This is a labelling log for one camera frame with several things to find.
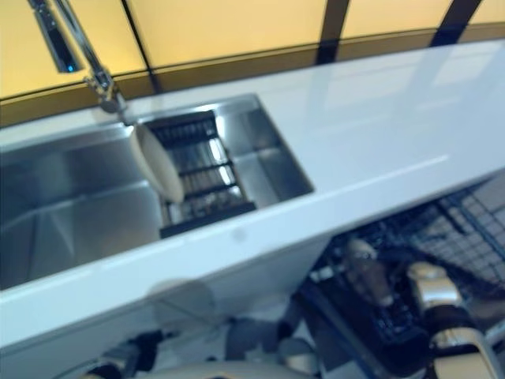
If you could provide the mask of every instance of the sink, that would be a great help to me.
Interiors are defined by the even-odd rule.
[[[0,153],[0,288],[312,191],[253,95],[140,119],[172,156],[182,204],[137,170],[119,123]]]

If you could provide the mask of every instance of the sink basin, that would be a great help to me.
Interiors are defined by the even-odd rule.
[[[2,150],[1,289],[312,191],[255,96],[140,120],[172,156],[184,203],[160,200],[119,123]]]

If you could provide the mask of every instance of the white countertop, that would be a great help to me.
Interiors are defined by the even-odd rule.
[[[505,40],[497,40],[131,101],[141,115],[256,93],[315,190],[3,291],[0,346],[141,300],[161,283],[219,272],[505,168],[503,67]],[[94,109],[28,122],[0,130],[0,147],[107,119]]]

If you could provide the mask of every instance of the faucet spout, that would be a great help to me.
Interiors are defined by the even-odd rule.
[[[73,52],[72,47],[58,25],[48,1],[28,0],[28,2],[34,10],[40,30],[43,33],[58,71],[72,73],[82,69],[77,55]],[[90,74],[84,78],[84,81],[88,84],[89,88],[95,91],[99,98],[100,107],[107,113],[118,114],[121,121],[125,122],[126,101],[119,92],[118,86],[115,84],[108,69],[102,65],[96,55],[69,1],[54,0],[54,4],[90,65]]]

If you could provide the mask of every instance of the wire grid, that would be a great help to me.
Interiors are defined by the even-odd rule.
[[[334,238],[331,250],[337,264],[349,238],[366,240],[388,265],[394,304],[387,308],[360,304],[385,343],[403,343],[424,333],[404,275],[414,261],[443,266],[466,301],[505,298],[505,226],[471,189]],[[353,291],[343,275],[336,277],[343,290]]]

